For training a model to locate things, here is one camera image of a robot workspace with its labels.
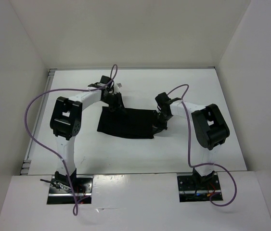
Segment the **black skirt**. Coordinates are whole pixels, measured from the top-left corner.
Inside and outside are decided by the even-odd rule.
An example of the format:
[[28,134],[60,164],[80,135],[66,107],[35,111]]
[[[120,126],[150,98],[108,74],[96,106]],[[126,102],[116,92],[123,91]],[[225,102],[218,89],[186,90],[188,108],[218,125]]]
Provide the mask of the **black skirt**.
[[103,107],[97,131],[125,139],[153,139],[154,111],[126,108],[111,112]]

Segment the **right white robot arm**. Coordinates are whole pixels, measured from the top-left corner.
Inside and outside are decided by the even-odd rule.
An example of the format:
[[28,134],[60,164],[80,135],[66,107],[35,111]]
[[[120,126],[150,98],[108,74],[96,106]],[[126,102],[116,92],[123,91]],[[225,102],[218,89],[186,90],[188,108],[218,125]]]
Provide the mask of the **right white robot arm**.
[[194,129],[197,143],[201,146],[200,164],[191,165],[191,135],[188,135],[188,164],[193,169],[192,183],[197,189],[205,188],[214,176],[214,155],[230,135],[227,123],[218,106],[197,105],[181,98],[171,99],[163,92],[156,96],[157,111],[154,112],[153,134],[167,129],[168,121],[174,117],[187,119],[188,133]]

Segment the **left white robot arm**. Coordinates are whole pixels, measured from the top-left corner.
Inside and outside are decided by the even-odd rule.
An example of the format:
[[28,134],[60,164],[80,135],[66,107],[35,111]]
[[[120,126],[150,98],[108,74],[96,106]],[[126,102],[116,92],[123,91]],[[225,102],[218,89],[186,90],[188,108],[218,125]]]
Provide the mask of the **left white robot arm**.
[[112,113],[123,116],[127,113],[119,86],[107,76],[102,76],[99,82],[88,85],[84,91],[68,98],[58,97],[55,102],[50,128],[56,138],[57,152],[64,163],[58,165],[54,178],[55,183],[68,193],[77,187],[74,148],[75,137],[81,129],[82,112],[99,101],[106,103]]

